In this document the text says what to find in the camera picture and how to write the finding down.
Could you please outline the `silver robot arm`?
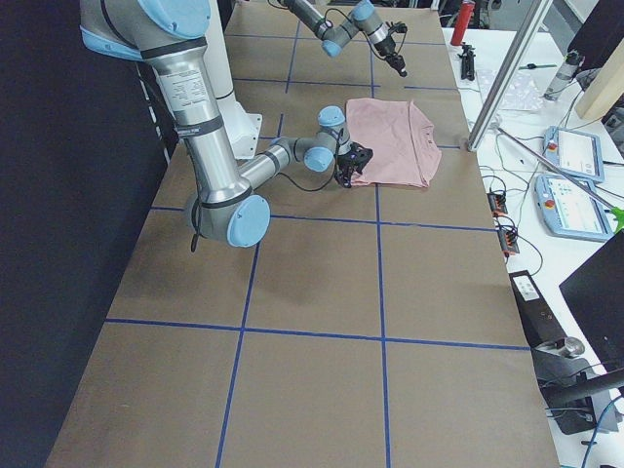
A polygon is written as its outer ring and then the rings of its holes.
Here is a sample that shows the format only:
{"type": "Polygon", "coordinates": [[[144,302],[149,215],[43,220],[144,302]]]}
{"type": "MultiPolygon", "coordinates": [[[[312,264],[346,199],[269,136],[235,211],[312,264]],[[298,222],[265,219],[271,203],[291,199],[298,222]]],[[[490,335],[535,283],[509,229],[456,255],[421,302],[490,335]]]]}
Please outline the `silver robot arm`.
{"type": "Polygon", "coordinates": [[[401,77],[407,77],[408,72],[403,56],[400,54],[402,45],[398,46],[394,34],[407,35],[408,27],[401,21],[383,21],[371,1],[360,1],[348,13],[342,14],[344,20],[335,23],[328,18],[332,8],[321,14],[315,6],[304,0],[279,1],[281,9],[289,10],[314,36],[321,41],[325,53],[335,58],[360,33],[367,40],[373,54],[385,61],[401,77]]]}
{"type": "Polygon", "coordinates": [[[184,141],[196,179],[196,197],[187,215],[195,238],[211,238],[247,248],[261,241],[270,223],[268,202],[256,194],[291,162],[351,185],[372,158],[372,150],[352,140],[339,106],[318,114],[312,137],[280,137],[243,165],[234,150],[210,80],[207,33],[220,28],[210,1],[83,1],[80,29],[96,53],[150,65],[160,79],[165,110],[184,141]]]}

